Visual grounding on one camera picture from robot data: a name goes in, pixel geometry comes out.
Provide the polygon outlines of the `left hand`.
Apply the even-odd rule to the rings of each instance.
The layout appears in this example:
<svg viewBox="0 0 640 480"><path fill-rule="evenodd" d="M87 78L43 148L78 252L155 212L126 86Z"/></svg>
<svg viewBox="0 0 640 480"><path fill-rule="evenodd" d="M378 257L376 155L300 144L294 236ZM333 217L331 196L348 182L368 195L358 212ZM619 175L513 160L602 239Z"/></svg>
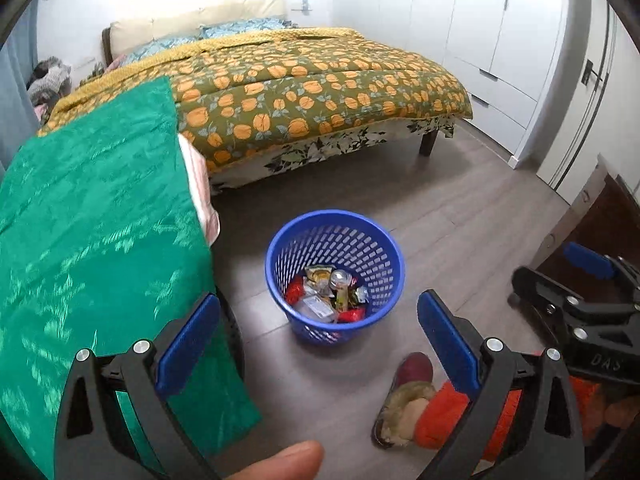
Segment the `left hand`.
<svg viewBox="0 0 640 480"><path fill-rule="evenodd" d="M238 480L307 480L317 477L324 459L318 441L296 443L273 456L238 471Z"/></svg>

